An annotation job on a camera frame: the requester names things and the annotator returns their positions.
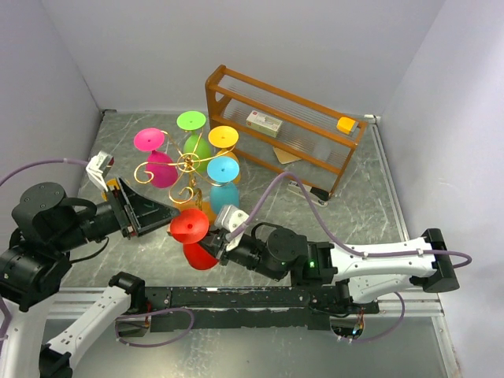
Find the red plastic wine glass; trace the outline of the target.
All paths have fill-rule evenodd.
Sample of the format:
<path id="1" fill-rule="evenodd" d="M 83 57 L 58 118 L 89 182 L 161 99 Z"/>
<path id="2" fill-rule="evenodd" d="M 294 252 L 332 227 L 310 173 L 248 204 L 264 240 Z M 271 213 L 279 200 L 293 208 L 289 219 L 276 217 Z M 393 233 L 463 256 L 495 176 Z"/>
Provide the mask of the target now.
<path id="1" fill-rule="evenodd" d="M 218 260 L 198 243 L 209 231 L 208 217 L 199 209 L 185 209 L 169 225 L 170 235 L 182 244 L 189 266 L 197 270 L 213 268 Z"/>

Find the pink plastic wine glass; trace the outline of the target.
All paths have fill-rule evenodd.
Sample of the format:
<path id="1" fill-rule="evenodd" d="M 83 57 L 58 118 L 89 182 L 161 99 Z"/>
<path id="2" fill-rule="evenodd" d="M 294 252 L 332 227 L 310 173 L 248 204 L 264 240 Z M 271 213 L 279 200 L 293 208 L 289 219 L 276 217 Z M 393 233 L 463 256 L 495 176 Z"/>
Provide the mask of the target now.
<path id="1" fill-rule="evenodd" d="M 167 153 L 161 152 L 165 134 L 157 128 L 145 128 L 133 139 L 137 150 L 149 153 L 145 170 L 152 174 L 150 183 L 157 188 L 171 187 L 178 179 L 177 169 Z"/>

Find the blue plastic wine glass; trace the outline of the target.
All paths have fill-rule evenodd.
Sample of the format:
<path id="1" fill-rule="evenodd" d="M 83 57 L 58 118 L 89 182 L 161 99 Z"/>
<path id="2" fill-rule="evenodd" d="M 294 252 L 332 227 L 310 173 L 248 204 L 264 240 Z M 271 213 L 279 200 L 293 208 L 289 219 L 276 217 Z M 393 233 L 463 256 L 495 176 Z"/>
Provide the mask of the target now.
<path id="1" fill-rule="evenodd" d="M 225 205 L 239 207 L 239 190 L 233 183 L 239 175 L 239 164 L 231 157 L 215 157 L 207 165 L 207 174 L 213 181 L 209 193 L 211 210 L 218 214 Z"/>

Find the green plastic wine glass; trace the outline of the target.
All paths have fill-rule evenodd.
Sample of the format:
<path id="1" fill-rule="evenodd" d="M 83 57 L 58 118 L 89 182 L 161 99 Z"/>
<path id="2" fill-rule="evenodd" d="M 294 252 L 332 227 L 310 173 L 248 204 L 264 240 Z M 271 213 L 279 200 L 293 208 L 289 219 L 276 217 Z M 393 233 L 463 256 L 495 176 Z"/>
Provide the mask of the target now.
<path id="1" fill-rule="evenodd" d="M 186 111 L 178 116 L 176 124 L 180 129 L 189 133 L 183 146 L 183 152 L 189 154 L 189 157 L 195 161 L 201 160 L 196 164 L 196 171 L 205 174 L 212 157 L 211 146 L 203 134 L 206 116 L 199 111 Z"/>

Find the yellow plastic wine glass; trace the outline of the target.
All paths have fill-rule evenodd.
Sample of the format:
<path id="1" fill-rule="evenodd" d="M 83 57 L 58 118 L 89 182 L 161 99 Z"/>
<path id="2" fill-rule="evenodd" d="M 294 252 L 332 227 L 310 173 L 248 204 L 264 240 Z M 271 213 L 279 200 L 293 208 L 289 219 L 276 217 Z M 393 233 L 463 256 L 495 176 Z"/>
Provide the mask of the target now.
<path id="1" fill-rule="evenodd" d="M 218 149 L 207 165 L 207 175 L 213 181 L 211 185 L 222 187 L 238 183 L 241 178 L 239 160 L 233 149 L 239 141 L 239 133 L 231 126 L 221 125 L 210 130 L 208 140 Z"/>

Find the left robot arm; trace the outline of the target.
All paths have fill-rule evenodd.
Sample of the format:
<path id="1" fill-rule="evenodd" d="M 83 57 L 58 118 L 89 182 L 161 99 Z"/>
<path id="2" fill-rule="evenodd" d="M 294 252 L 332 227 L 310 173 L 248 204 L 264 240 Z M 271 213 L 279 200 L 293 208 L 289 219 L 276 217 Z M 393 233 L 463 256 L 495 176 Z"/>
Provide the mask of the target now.
<path id="1" fill-rule="evenodd" d="M 28 188 L 12 211 L 17 228 L 1 255 L 1 375 L 70 377 L 94 341 L 123 314 L 144 317 L 145 281 L 119 272 L 72 326 L 43 343 L 46 319 L 66 273 L 77 264 L 72 250 L 109 241 L 120 232 L 129 239 L 168 225 L 180 211 L 135 192 L 122 179 L 106 201 L 70 198 L 53 182 Z"/>

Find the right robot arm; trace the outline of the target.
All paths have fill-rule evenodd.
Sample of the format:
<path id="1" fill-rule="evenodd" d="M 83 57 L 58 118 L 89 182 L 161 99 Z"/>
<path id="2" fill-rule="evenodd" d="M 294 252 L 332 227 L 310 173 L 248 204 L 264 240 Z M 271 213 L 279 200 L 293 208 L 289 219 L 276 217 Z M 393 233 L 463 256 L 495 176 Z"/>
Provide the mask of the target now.
<path id="1" fill-rule="evenodd" d="M 314 298 L 316 311 L 343 317 L 382 295 L 419 287 L 426 293 L 456 291 L 460 284 L 438 229 L 404 243 L 344 245 L 314 242 L 272 224 L 266 240 L 254 232 L 232 241 L 228 231 L 212 230 L 197 244 L 221 264 L 242 267 L 293 287 L 328 287 L 327 301 Z"/>

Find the wooden rack base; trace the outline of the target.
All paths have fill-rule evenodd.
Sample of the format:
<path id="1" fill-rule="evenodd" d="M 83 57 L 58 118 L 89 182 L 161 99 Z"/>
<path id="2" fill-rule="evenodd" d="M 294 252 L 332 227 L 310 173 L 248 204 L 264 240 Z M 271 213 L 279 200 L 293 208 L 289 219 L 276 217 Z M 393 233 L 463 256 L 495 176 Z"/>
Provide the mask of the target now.
<path id="1" fill-rule="evenodd" d="M 184 211 L 186 209 L 200 209 L 208 218 L 209 226 L 212 228 L 217 215 L 212 211 L 210 203 L 208 201 L 203 201 L 201 206 L 196 204 L 195 200 L 191 200 L 184 204 L 173 204 L 178 210 Z"/>

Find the orange plastic wine glass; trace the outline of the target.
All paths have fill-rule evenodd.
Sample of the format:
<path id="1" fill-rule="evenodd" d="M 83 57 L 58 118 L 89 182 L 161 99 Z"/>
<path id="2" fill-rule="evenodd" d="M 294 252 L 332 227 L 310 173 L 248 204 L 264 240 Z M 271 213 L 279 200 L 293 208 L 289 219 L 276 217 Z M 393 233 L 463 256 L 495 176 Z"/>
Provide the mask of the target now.
<path id="1" fill-rule="evenodd" d="M 112 190 L 112 191 L 113 191 L 113 190 L 118 190 L 118 189 L 119 189 L 119 184 L 118 184 L 118 182 L 117 182 L 117 179 L 115 179 L 115 178 L 112 178 L 112 179 L 110 179 L 110 180 L 107 180 L 107 181 L 106 181 L 106 185 L 107 185 L 107 187 L 108 187 L 110 190 Z M 106 194 L 105 192 L 102 192 L 102 199 L 103 199 L 104 201 L 106 201 L 106 200 L 107 200 L 107 194 Z"/>

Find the wooden shelf rack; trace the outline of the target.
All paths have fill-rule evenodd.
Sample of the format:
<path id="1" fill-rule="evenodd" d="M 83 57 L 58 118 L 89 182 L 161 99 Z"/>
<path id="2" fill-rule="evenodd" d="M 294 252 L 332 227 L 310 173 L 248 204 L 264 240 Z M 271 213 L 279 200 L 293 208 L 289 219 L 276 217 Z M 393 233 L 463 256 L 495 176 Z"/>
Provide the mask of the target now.
<path id="1" fill-rule="evenodd" d="M 274 87 L 220 65 L 206 80 L 206 101 L 212 128 L 233 127 L 239 133 L 236 154 L 274 172 L 292 171 L 302 182 L 329 193 L 338 187 L 358 148 L 367 124 L 296 94 Z M 246 125 L 252 110 L 283 121 L 276 138 Z M 358 121 L 346 135 L 336 128 L 340 117 Z M 278 162 L 273 147 L 299 158 L 288 165 Z"/>

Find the tan cardboard piece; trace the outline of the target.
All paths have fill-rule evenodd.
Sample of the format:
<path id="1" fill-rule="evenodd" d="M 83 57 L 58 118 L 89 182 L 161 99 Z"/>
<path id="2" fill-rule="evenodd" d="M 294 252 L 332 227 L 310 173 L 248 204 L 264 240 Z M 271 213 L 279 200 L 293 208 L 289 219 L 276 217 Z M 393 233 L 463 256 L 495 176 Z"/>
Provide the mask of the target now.
<path id="1" fill-rule="evenodd" d="M 282 165 L 288 165 L 288 164 L 291 164 L 293 162 L 296 162 L 296 161 L 300 161 L 301 158 L 300 157 L 297 157 L 293 154 L 290 154 L 288 153 L 287 151 L 285 150 L 282 150 L 278 147 L 273 147 L 273 153 L 275 154 L 278 162 Z"/>

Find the small white card box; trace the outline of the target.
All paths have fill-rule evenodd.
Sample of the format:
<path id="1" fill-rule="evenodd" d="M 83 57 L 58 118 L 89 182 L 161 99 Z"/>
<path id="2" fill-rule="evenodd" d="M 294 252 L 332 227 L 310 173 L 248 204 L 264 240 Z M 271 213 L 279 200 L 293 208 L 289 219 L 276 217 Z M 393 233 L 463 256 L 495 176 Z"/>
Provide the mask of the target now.
<path id="1" fill-rule="evenodd" d="M 283 121 L 257 110 L 252 110 L 246 118 L 246 125 L 264 135 L 276 138 Z"/>

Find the yellow grey box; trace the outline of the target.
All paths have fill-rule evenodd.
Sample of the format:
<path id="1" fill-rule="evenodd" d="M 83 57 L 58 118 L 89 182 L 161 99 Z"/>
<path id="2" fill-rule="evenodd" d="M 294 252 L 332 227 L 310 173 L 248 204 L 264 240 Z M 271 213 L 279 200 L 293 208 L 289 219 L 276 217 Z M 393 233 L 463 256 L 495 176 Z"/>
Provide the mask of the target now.
<path id="1" fill-rule="evenodd" d="M 346 135 L 353 133 L 357 126 L 358 121 L 350 117 L 340 117 L 336 124 L 337 130 Z"/>

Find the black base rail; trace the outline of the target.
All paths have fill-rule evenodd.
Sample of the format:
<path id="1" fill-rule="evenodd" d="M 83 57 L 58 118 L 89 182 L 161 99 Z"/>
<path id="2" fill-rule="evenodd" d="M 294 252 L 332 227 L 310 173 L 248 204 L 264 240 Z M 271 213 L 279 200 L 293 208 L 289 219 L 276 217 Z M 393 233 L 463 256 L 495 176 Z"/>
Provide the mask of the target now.
<path id="1" fill-rule="evenodd" d="M 354 304 L 348 290 L 323 287 L 147 287 L 152 332 L 193 329 L 289 328 L 326 331 L 333 321 L 377 314 L 377 301 Z M 189 309 L 194 316 L 172 311 Z"/>

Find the aluminium frame rail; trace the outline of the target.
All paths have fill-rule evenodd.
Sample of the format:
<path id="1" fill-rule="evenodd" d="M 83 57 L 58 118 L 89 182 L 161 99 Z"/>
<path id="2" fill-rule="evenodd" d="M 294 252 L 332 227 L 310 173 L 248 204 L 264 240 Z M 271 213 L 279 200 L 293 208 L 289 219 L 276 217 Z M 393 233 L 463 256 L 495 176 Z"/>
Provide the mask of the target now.
<path id="1" fill-rule="evenodd" d="M 379 121 L 380 117 L 373 114 L 366 114 L 365 119 L 369 122 L 372 140 L 379 156 L 380 169 L 384 175 L 387 194 L 392 203 L 395 222 L 398 227 L 400 239 L 406 243 L 410 240 L 410 235 L 398 200 L 395 184 L 392 179 L 391 170 L 387 161 L 384 145 L 380 137 Z M 410 287 L 401 292 L 405 302 L 405 315 L 410 317 L 443 317 L 444 311 L 439 296 L 437 294 L 424 293 L 420 288 Z M 396 295 L 389 294 L 379 297 L 381 313 L 384 316 L 391 316 L 401 309 L 400 302 Z"/>

